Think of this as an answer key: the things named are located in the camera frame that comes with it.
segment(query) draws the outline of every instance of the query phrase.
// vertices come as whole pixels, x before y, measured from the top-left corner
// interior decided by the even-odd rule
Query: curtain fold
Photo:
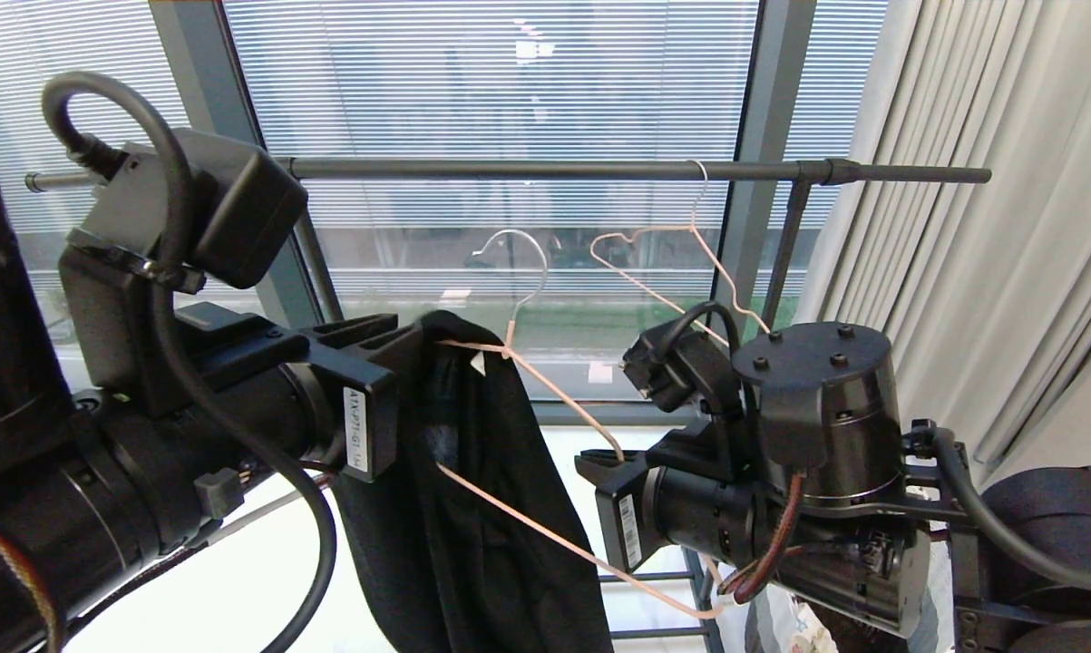
[[[852,158],[993,169],[844,189],[795,318],[887,331],[902,412],[983,477],[1091,348],[1091,1],[889,5]]]

